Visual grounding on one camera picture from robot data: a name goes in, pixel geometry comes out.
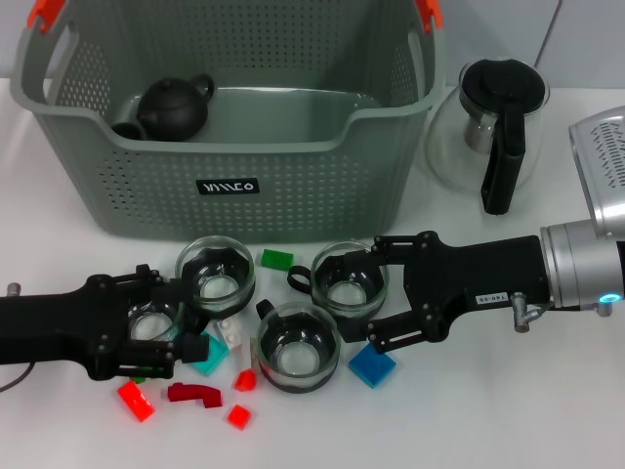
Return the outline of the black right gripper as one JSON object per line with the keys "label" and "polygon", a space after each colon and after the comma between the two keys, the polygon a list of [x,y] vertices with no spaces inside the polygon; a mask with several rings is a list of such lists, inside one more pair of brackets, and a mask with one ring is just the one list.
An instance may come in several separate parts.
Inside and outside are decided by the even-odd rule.
{"label": "black right gripper", "polygon": [[542,247],[536,235],[469,246],[443,243],[437,233],[376,235],[367,249],[344,255],[350,268],[404,265],[411,311],[383,319],[341,319],[347,343],[368,341],[378,354],[447,338],[461,316],[512,304],[551,299]]}

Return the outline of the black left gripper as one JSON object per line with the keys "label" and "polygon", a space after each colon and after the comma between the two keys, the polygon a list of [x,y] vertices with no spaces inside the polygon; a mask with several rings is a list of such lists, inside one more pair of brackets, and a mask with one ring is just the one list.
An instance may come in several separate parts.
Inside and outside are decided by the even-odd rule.
{"label": "black left gripper", "polygon": [[[134,305],[135,332],[193,332],[191,294],[181,278],[136,268],[147,293]],[[128,311],[137,280],[89,277],[65,294],[1,299],[1,363],[76,362],[88,376],[170,379],[176,361],[204,362],[209,338],[185,333],[169,341],[130,341]]]}

